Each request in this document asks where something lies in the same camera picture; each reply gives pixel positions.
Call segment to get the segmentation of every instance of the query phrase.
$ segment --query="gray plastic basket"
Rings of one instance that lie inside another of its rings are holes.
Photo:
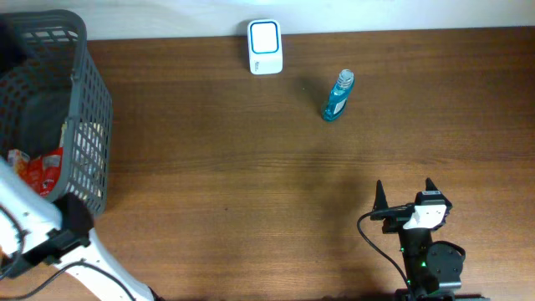
[[[66,123],[61,176],[46,199],[71,191],[98,216],[106,204],[113,110],[84,21],[66,10],[3,16],[29,59],[0,79],[0,155],[45,155],[58,148]]]

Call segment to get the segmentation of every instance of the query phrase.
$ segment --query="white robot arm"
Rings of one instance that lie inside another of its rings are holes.
[[[77,278],[101,300],[163,300],[108,253],[74,195],[46,202],[0,159],[0,246],[9,254],[0,279],[45,262]],[[40,289],[31,292],[27,297]],[[10,299],[0,296],[0,300]]]

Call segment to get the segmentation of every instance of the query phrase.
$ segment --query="white wall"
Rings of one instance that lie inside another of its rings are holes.
[[[535,25],[535,0],[0,0],[0,12],[72,10],[89,39],[223,36],[275,18],[283,33]]]

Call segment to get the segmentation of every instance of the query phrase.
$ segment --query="bottle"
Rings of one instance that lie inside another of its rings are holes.
[[[344,112],[349,94],[353,90],[354,75],[349,69],[340,72],[338,81],[331,90],[329,100],[324,103],[321,115],[325,121],[335,121]]]

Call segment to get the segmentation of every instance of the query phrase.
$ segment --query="wood grain surface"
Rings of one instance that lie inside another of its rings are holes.
[[[90,42],[114,100],[108,207],[96,229],[168,300],[359,298],[399,274],[356,231],[430,176],[453,203],[434,239],[467,251],[459,293],[535,296],[535,28],[283,36],[253,76],[238,38]],[[319,107],[356,75],[334,123]],[[401,263],[397,236],[364,230]],[[25,293],[40,266],[0,283]],[[95,300],[64,276],[36,300]]]

